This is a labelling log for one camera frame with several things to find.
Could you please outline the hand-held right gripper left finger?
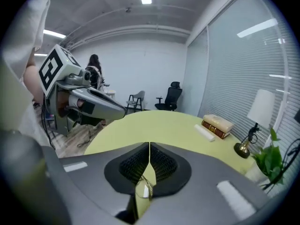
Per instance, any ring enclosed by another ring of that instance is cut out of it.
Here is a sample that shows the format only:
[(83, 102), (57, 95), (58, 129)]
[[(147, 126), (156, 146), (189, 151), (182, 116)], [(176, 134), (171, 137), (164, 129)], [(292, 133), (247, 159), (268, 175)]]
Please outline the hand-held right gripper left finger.
[(140, 142), (91, 155), (58, 158), (43, 148), (49, 177), (66, 207), (70, 225), (133, 225), (138, 220), (135, 187), (149, 162)]

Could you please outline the person's left hand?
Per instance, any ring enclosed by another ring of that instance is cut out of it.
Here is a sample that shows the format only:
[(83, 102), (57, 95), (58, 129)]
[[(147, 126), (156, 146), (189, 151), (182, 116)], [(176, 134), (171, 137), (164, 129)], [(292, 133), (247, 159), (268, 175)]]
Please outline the person's left hand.
[(57, 106), (59, 109), (67, 107), (80, 108), (83, 106), (84, 102), (84, 100), (79, 99), (74, 95), (70, 95), (67, 92), (59, 91), (58, 93)]

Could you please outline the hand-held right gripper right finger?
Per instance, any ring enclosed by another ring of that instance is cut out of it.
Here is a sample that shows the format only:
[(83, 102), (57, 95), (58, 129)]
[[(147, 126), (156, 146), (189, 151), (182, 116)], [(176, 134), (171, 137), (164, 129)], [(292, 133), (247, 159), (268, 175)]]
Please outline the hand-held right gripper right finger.
[(215, 157), (152, 142), (150, 164), (156, 184), (139, 225), (237, 225), (256, 216), (269, 200)]

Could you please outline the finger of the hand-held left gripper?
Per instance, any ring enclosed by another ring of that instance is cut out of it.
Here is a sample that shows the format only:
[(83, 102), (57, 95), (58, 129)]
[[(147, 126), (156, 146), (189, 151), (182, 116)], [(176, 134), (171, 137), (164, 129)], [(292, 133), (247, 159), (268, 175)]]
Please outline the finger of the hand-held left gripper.
[(89, 91), (90, 94), (92, 94), (92, 95), (94, 95), (94, 96), (96, 96), (96, 97), (98, 97), (98, 98), (100, 98), (100, 99), (102, 99), (106, 102), (109, 102), (109, 103), (114, 104), (114, 105), (120, 105), (118, 102), (113, 100), (111, 97), (109, 97), (108, 95), (102, 93), (101, 91), (99, 91), (99, 90), (97, 90), (93, 87), (89, 87), (88, 91)]
[(84, 100), (80, 108), (75, 108), (82, 115), (97, 119), (119, 120), (125, 116), (126, 109), (122, 105), (114, 105), (89, 93), (88, 88), (70, 91), (71, 95)]

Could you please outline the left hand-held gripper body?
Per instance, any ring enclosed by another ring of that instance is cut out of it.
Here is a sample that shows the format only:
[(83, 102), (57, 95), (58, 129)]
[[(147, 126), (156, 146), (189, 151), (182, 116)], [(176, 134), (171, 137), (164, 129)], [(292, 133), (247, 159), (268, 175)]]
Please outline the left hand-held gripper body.
[(52, 131), (67, 135), (76, 123), (69, 118), (69, 112), (60, 115), (57, 107), (59, 91), (70, 92), (82, 86), (82, 67), (74, 56), (59, 45), (55, 45), (48, 53), (39, 76), (44, 92), (43, 107), (54, 116)]

